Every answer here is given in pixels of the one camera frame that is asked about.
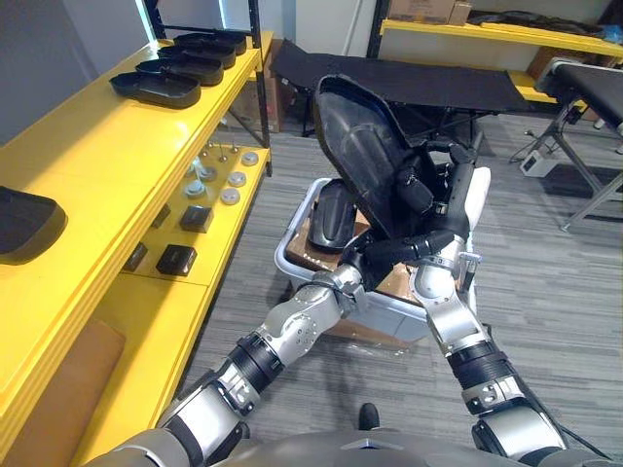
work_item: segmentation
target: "black shoe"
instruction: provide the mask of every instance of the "black shoe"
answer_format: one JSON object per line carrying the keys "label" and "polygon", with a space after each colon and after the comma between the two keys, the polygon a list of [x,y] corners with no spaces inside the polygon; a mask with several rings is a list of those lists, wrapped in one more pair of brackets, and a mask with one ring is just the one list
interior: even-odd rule
{"label": "black shoe", "polygon": [[366,402],[359,409],[359,430],[370,431],[373,428],[379,428],[381,422],[379,420],[379,411],[374,404]]}

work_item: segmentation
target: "yellow shelving unit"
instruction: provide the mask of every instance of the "yellow shelving unit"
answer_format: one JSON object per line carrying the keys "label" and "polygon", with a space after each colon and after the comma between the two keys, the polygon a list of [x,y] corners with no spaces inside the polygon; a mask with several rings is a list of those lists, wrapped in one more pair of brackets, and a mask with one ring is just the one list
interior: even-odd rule
{"label": "yellow shelving unit", "polygon": [[[253,166],[240,162],[253,151],[259,161]],[[73,465],[82,465],[112,449],[133,434],[153,428],[166,404],[193,346],[195,336],[236,244],[253,196],[259,186],[267,149],[240,148],[236,154],[223,146],[226,162],[219,162],[217,146],[205,166],[214,166],[219,176],[206,183],[202,198],[188,199],[184,178],[167,201],[171,210],[157,228],[150,228],[141,241],[148,249],[134,272],[122,272],[104,295],[93,316],[127,336],[126,347],[95,410]],[[218,197],[227,187],[227,174],[241,171],[246,183],[239,187],[240,202],[224,204]],[[189,205],[212,208],[206,233],[185,232],[179,220]],[[156,262],[168,244],[193,246],[198,256],[188,276],[170,276],[156,270]]]}
{"label": "yellow shelving unit", "polygon": [[[483,23],[479,26],[465,24],[424,24],[421,22],[384,19],[381,34],[386,30],[410,31],[427,34],[445,34],[459,37],[473,37],[492,41],[512,42],[533,46],[555,47],[571,51],[603,54],[623,58],[623,47],[596,37],[566,34],[513,24]],[[509,70],[509,75],[519,93],[526,99],[537,102],[555,103],[556,99],[534,89],[534,79],[524,71]]]}
{"label": "yellow shelving unit", "polygon": [[[42,255],[0,265],[0,461],[129,253],[261,66],[259,50],[248,50],[183,110],[114,93],[108,80],[154,58],[158,46],[148,44],[0,149],[0,185],[53,198],[68,217]],[[263,166],[270,152],[261,154]],[[259,176],[247,183],[256,188]],[[232,222],[221,229],[234,235],[241,221]],[[194,300],[197,310],[202,302]]]}

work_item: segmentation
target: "metal table leg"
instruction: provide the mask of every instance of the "metal table leg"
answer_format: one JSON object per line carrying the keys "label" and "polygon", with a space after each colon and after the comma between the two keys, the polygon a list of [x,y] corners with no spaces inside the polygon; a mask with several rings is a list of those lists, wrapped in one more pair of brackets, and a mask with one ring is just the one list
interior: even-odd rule
{"label": "metal table leg", "polygon": [[578,219],[582,219],[584,216],[589,214],[593,209],[599,206],[602,202],[608,200],[610,195],[614,193],[623,185],[623,172],[619,173],[614,180],[604,186],[598,193],[596,193],[593,198],[579,211],[573,214],[571,217],[567,219],[567,222],[561,227],[563,232],[567,232],[569,226],[577,221]]}

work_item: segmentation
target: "white wall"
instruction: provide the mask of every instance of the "white wall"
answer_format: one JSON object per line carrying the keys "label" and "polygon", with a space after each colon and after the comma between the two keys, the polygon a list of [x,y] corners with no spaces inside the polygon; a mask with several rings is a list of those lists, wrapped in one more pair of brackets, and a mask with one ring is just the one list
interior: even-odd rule
{"label": "white wall", "polygon": [[0,1],[0,44],[0,145],[96,76],[60,1]]}
{"label": "white wall", "polygon": [[[363,0],[349,55],[365,56],[376,1]],[[296,44],[306,52],[341,54],[356,0],[296,0]]]}
{"label": "white wall", "polygon": [[[158,11],[164,24],[207,29],[223,27],[218,0],[160,0]],[[185,32],[166,30],[166,37],[175,37],[179,34]]]}
{"label": "white wall", "polygon": [[146,43],[132,0],[0,0],[0,144]]}
{"label": "white wall", "polygon": [[98,75],[147,44],[132,0],[63,0]]}
{"label": "white wall", "polygon": [[[294,18],[286,3],[294,0],[258,0],[260,28],[273,31],[275,37],[292,39]],[[222,0],[225,26],[231,29],[249,29],[249,7],[247,0]]]}

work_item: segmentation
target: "small black box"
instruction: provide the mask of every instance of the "small black box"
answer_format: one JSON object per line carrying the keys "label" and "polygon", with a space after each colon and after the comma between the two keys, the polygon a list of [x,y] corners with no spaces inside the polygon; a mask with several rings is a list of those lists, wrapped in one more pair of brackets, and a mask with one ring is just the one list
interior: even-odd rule
{"label": "small black box", "polygon": [[170,214],[170,212],[171,212],[171,208],[168,207],[168,204],[165,203],[163,208],[160,210],[160,212],[156,216],[156,219],[154,219],[154,221],[152,222],[152,227],[154,229],[157,229],[159,226],[161,226],[163,222],[165,221],[166,217]]}
{"label": "small black box", "polygon": [[134,251],[129,255],[128,260],[124,264],[123,270],[129,270],[130,272],[134,272],[140,262],[143,261],[145,255],[147,254],[147,247],[143,244],[142,241],[139,241]]}
{"label": "small black box", "polygon": [[205,223],[212,215],[212,209],[203,206],[188,206],[182,219],[179,221],[179,226],[182,231],[200,232],[205,234],[207,228]]}
{"label": "small black box", "polygon": [[192,246],[167,245],[156,269],[162,274],[188,275],[195,258],[197,251]]}

